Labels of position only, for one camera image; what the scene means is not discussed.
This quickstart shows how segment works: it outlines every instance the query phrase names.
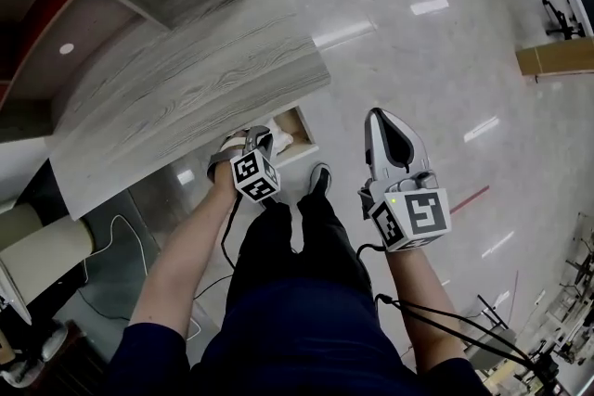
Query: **ceiling light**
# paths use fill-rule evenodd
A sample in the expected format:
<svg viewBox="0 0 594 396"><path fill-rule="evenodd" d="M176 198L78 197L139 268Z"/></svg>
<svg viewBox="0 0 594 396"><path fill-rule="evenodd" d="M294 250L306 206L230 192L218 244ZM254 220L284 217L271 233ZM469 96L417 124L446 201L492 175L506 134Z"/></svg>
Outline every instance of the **ceiling light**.
<svg viewBox="0 0 594 396"><path fill-rule="evenodd" d="M511 237L513 236L515 232L512 231L511 233L509 233L507 236L505 236L503 239L501 239L501 241L497 242L496 245L493 248L489 248L488 250L486 250L483 255L481 256L481 259L486 258L489 254L492 254L493 252L496 251L497 248L499 248L500 246L503 246L503 244L506 241L509 241L511 239Z"/></svg>
<svg viewBox="0 0 594 396"><path fill-rule="evenodd" d="M545 297L545 294L546 293L547 292L543 288L542 291L540 292L540 294L538 294L538 297L536 298L535 305L538 305L540 303L540 301L542 300L542 298Z"/></svg>
<svg viewBox="0 0 594 396"><path fill-rule="evenodd" d="M74 49L73 44L64 44L59 48L59 53L61 55L68 55Z"/></svg>
<svg viewBox="0 0 594 396"><path fill-rule="evenodd" d="M499 294L499 297L497 297L497 300L493 304L493 308L496 309L499 305L501 305L501 302L506 300L509 296L510 296L510 292L508 290L505 291L503 294Z"/></svg>
<svg viewBox="0 0 594 396"><path fill-rule="evenodd" d="M316 44L318 48L331 48L332 46L352 40L357 36L374 31L375 28L369 20L360 21L343 29L337 30L336 32L325 33L323 35L314 37L314 44Z"/></svg>
<svg viewBox="0 0 594 396"><path fill-rule="evenodd" d="M447 0L430 0L429 2L418 2L410 6L412 13L415 15L428 14L430 12L436 12L437 10L443 10L448 8L449 4Z"/></svg>
<svg viewBox="0 0 594 396"><path fill-rule="evenodd" d="M488 121L477 125L474 129L464 135L464 142L470 142L472 139L476 139L479 135L484 134L490 129L493 129L499 124L499 118L493 116Z"/></svg>
<svg viewBox="0 0 594 396"><path fill-rule="evenodd" d="M190 169L185 170L177 175L177 180L181 185L189 184L192 180L194 180L194 172Z"/></svg>
<svg viewBox="0 0 594 396"><path fill-rule="evenodd" d="M586 383L586 384L584 385L584 388L582 388L582 389L581 389L581 390L580 390L580 391L577 393L577 396L582 396L582 395L583 395L583 394L586 392L586 390L587 390L587 389L590 387L590 385L591 385L593 382L594 382L594 377L592 377L592 378L590 378L590 379L588 380L588 383Z"/></svg>

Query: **wrist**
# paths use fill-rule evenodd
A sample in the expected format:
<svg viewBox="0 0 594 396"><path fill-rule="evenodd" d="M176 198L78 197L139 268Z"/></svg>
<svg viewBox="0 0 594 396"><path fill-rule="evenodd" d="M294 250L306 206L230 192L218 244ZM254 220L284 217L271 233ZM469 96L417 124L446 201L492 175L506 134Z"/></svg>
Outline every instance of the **wrist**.
<svg viewBox="0 0 594 396"><path fill-rule="evenodd" d="M419 255L422 255L423 251L421 249L407 249L404 251L393 251L385 253L386 259L388 262L406 262L409 260L417 259Z"/></svg>
<svg viewBox="0 0 594 396"><path fill-rule="evenodd" d="M229 206L233 204L238 195L238 191L232 185L218 185L214 184L211 192L215 198L228 203Z"/></svg>

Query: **black cable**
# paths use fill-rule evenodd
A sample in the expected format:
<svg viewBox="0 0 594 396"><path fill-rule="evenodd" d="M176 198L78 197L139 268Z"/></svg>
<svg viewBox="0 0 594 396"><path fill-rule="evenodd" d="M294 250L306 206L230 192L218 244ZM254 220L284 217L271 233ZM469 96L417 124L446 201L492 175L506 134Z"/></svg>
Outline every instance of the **black cable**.
<svg viewBox="0 0 594 396"><path fill-rule="evenodd" d="M233 224L233 219L235 218L235 213L238 212L239 204L241 203L242 198L243 198L243 195L241 195L241 194L238 194L238 197L235 198L235 203L233 204L233 210L231 210L231 214L229 214L229 219L226 222L225 233L223 234L223 239L221 239L221 250L223 251L223 255L225 256L226 261L233 268L233 270L235 270L235 264L231 261L231 259L229 258L229 255L226 253L225 241L226 241L226 236L229 234L229 230L231 229L231 224Z"/></svg>
<svg viewBox="0 0 594 396"><path fill-rule="evenodd" d="M454 337L458 337L459 339L467 341L468 343L471 343L472 345L476 345L477 347L482 348L483 350L491 351L492 353L502 356L503 358L512 360L513 362L515 362L517 364L521 364L522 366L525 366L526 368L530 369L531 371L534 371L534 365L530 362L530 360L526 361L526 360L524 360L524 358L519 358L512 354L506 353L505 351L498 350L496 348L491 347L490 345L482 343L479 340L472 339L470 337L465 336L464 334L457 332L456 330L452 330L451 328L448 328L447 326L442 326L441 324L434 322L430 318L427 318L419 313L413 312L405 306L399 305L398 301L393 300L392 298L390 298L390 296L383 296L382 294L379 294L378 296L376 296L376 300L381 300L384 303L392 304L400 312L407 313L411 317L416 318L417 320L421 320L421 322L424 322L425 324L434 326L435 328L439 328L440 330L442 330L450 335L453 335Z"/></svg>
<svg viewBox="0 0 594 396"><path fill-rule="evenodd" d="M502 337L500 337L499 335L491 332L490 330L487 330L486 328L484 328L483 326L479 326L478 324L475 324L473 321L468 320L468 318L466 317L462 317L461 315L456 315L454 313L448 313L448 312L443 312L443 311L437 311L435 309L431 309L428 307L423 307L421 305L417 305L417 304L413 304L411 302L407 302L405 300L394 300L392 299L390 296L386 296L385 294L378 294L375 297L375 302L376 302L376 308L377 308L377 304L378 301L381 300L384 303L390 303L392 304L396 309L398 309L400 312L404 312L409 314L411 317L416 318L418 320L421 320L421 322L424 322L425 324L428 324L430 326L434 326L436 328L439 328L440 330L453 335L454 337L457 337L461 340L464 340L472 345L475 345L479 348L482 348L483 350L486 351L490 351L496 355L499 355L503 358L507 358L508 360L511 360L517 364L521 364L522 366L524 366L525 368L527 368L528 370L532 371L536 377L538 377L538 379L540 379L541 383L543 384L543 387L546 389L547 386L549 385L548 380L544 377L544 375L540 372L540 370L538 369L538 367L532 362L532 360L530 359L530 357L528 357L528 355L526 355L523 351L521 351L519 348L517 348L515 345L513 345L512 343L509 343L508 341L506 341L505 339L503 339ZM510 353L506 353L505 351L500 351L499 349L496 349L490 345L484 344L479 340L476 339L472 339L470 337L467 337L459 332L457 332L456 330L452 330L451 328L448 328L446 326L442 326L441 324L438 324L437 322L434 322L433 320L424 317L423 315L420 315L419 313L413 312L410 309L408 309L406 306L410 305L411 307L416 307L419 309L422 309L426 312L430 312L430 313L438 313L441 315L445 315L445 316L449 316L452 318L456 318L459 319L463 322L468 323L469 325L472 325L478 329L480 329L481 331L485 332L485 334L501 341L502 343L504 343L506 346L510 347L511 349L513 349L514 351L516 351L518 354L520 354L522 356L522 358L518 358L515 355L512 355Z"/></svg>
<svg viewBox="0 0 594 396"><path fill-rule="evenodd" d="M210 284L207 288L205 288L200 294L198 294L194 300L196 300L198 297L200 297L204 292L206 292L209 288L211 288L212 286L214 286L215 284L218 284L219 282L221 282L224 279L228 279L229 277L232 277L233 275L226 275L225 277L221 277L220 279L216 279L212 284Z"/></svg>
<svg viewBox="0 0 594 396"><path fill-rule="evenodd" d="M418 305L416 303L408 302L406 300L393 300L393 302L397 302L398 305L408 305L410 307L415 307L416 309L421 309L422 311L425 311L425 312L437 313L439 315L444 315L446 317L451 317L451 318L455 318L455 319L461 320L462 322L464 322L464 323L466 323L466 324L468 324L470 326L473 326L475 328L478 328L482 332L485 332L485 334L489 335L490 337L493 337L494 339L499 340L501 343L503 343L507 347L510 347L512 350L514 350L517 353L519 353L524 359L530 361L530 358L528 357L528 355L526 353L524 353L522 350L520 350L518 347L516 347L514 344L509 343L507 340L505 340L504 338L502 338L498 334L492 332L491 330L488 330L488 329L484 328L483 326L477 324L476 322L473 322L472 320L470 320L467 317L463 317L463 316L457 315L455 313L438 311L438 310L435 310L435 309L431 309L430 307L423 307L422 305Z"/></svg>
<svg viewBox="0 0 594 396"><path fill-rule="evenodd" d="M364 245L359 246L359 249L356 251L356 258L359 259L359 261L361 261L361 252L363 252L363 249L365 249L365 248L372 248L372 249L375 249L376 251L386 251L385 246L366 243Z"/></svg>
<svg viewBox="0 0 594 396"><path fill-rule="evenodd" d="M97 309L96 309L96 308L95 308L95 307L94 307L94 306L91 304L91 302L89 302L89 301L88 301L88 300L87 300L87 299L84 297L84 294L83 294L83 292L81 292L81 290L80 290L80 289L77 289L77 290L78 290L78 293L79 293L79 294L81 294L81 297L83 298L83 300L84 300L84 303L85 303L86 305L88 305L88 306L89 306L91 309L93 309L97 315L100 315L100 316L102 316L103 318L107 318L107 319L109 319L109 320L125 320L126 322L130 322L130 319L129 319L129 318L126 318L126 317L109 316L109 315L105 315L104 313L101 313L100 311L98 311L98 310L97 310Z"/></svg>
<svg viewBox="0 0 594 396"><path fill-rule="evenodd" d="M400 355L400 359L402 360L402 358L404 358L404 356L405 356L407 353L409 353L411 350L412 350L412 345L410 345L410 346L408 347L408 350L406 350L404 353L402 353L402 354Z"/></svg>

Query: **red line on floor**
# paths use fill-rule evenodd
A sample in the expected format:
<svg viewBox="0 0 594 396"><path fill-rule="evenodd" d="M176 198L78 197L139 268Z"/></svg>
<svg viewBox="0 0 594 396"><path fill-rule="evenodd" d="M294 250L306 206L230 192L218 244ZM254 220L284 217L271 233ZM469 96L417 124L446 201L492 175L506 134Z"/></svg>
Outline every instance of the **red line on floor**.
<svg viewBox="0 0 594 396"><path fill-rule="evenodd" d="M458 211L460 208L465 207L466 205L468 205L471 201L473 201L474 199L480 197L485 191L487 191L489 189L489 185L487 185L484 188L481 188L478 192L476 192L474 195L470 195L468 198L466 198L464 201L461 201L458 205L456 205L454 208L452 208L449 212L450 214L454 214L456 211Z"/></svg>

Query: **navy shirt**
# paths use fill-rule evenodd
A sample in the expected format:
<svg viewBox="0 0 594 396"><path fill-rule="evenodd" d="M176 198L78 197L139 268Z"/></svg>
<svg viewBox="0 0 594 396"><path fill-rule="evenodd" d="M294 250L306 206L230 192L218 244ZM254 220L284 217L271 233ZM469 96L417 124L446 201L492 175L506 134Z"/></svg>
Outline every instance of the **navy shirt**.
<svg viewBox="0 0 594 396"><path fill-rule="evenodd" d="M125 329L104 393L490 394L463 359L417 376L380 328L373 301L345 286L291 279L258 288L227 313L191 370L170 328Z"/></svg>

